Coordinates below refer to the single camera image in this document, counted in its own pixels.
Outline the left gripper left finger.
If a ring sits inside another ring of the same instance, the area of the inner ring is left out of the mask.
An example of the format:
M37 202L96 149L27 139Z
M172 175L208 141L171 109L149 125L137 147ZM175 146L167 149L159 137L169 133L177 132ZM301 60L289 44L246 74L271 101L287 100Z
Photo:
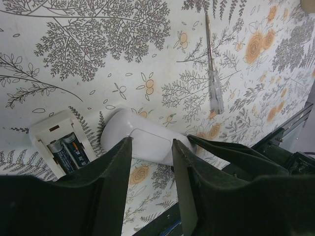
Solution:
M131 166L132 139L63 176L0 178L3 236L119 236Z

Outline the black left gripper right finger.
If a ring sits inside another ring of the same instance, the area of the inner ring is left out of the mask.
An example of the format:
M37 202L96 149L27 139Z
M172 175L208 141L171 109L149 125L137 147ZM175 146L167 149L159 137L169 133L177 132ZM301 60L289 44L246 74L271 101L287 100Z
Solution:
M189 141L234 165L223 171L181 141L172 144L186 236L312 236L315 173L291 173L277 160L236 143Z

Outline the long white remote control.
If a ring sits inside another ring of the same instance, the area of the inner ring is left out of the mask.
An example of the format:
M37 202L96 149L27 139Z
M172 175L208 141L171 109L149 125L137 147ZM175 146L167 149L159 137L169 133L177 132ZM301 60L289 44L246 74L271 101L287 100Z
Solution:
M31 143L57 178L96 160L79 120L62 111L29 128Z

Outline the small white display remote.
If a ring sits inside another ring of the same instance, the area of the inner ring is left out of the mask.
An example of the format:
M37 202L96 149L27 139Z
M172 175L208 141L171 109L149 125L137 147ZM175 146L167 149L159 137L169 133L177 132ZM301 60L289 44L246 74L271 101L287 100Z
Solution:
M193 153L197 147L180 133L160 126L127 109L120 109L109 119L100 138L105 151L121 139L132 138L132 157L158 164L173 166L172 143L181 141Z

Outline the black AAA battery one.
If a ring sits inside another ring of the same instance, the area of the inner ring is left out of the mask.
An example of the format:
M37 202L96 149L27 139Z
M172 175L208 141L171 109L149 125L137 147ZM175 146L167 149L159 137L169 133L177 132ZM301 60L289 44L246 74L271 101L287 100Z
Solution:
M56 140L48 144L47 147L66 174L72 173L76 170L75 164L60 140Z

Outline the black AAA battery two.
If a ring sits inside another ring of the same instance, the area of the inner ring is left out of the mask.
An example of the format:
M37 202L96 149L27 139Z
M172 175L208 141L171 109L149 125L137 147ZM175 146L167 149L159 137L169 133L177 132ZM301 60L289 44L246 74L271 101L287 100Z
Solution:
M90 161L83 149L83 146L74 132L61 138L61 142L68 151L76 169L80 169L89 164Z

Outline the floral table mat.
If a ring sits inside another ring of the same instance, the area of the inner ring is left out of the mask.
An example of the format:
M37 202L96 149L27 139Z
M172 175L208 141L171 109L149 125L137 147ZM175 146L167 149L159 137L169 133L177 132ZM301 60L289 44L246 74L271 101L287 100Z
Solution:
M221 115L210 108L206 12ZM0 174L56 180L29 128L64 110L96 156L121 108L252 146L304 107L314 80L315 16L298 0L3 0Z

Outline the brown paper roll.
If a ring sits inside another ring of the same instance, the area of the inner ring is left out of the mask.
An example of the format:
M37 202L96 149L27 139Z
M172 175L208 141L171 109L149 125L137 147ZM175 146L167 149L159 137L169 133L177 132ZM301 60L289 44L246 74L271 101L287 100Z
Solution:
M315 13L315 0L300 0L300 5L304 12Z

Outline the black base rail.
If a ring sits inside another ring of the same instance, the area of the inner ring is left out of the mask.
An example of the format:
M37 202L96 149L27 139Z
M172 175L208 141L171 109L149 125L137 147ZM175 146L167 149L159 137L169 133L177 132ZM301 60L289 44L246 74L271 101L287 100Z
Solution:
M277 160L291 173L313 174L315 172L315 155L313 153L293 152L297 138L314 109L314 104L307 102L302 110L285 121L279 128L264 137L253 149L272 160ZM144 228L136 236L181 236L179 204L164 203L167 210Z

